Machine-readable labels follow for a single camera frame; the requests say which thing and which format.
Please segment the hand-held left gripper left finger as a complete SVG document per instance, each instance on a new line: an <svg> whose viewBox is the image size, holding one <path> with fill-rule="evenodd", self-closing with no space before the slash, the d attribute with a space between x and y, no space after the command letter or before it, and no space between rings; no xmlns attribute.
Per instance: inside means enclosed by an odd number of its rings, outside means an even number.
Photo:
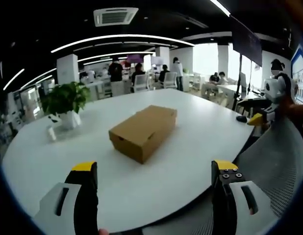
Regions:
<svg viewBox="0 0 303 235"><path fill-rule="evenodd" d="M97 235L97 191L97 163L80 163L40 200L33 221L46 235Z"/></svg>

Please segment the person's right hand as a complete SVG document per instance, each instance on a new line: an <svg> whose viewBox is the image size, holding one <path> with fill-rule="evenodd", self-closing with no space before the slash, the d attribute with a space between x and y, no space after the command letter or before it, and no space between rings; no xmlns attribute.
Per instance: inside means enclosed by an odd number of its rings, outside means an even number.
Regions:
<svg viewBox="0 0 303 235"><path fill-rule="evenodd" d="M288 96L284 96L282 98L282 100L280 101L278 109L277 109L276 115L277 115L278 119L281 119L281 118L292 119L294 104L295 103L293 102L292 98L290 98Z"/></svg>

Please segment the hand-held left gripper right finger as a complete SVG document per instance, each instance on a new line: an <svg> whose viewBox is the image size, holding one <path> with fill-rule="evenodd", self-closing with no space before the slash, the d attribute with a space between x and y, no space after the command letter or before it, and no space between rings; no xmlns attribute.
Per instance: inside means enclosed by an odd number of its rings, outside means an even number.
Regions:
<svg viewBox="0 0 303 235"><path fill-rule="evenodd" d="M214 235L264 235L276 223L271 200L229 161L211 162Z"/></svg>

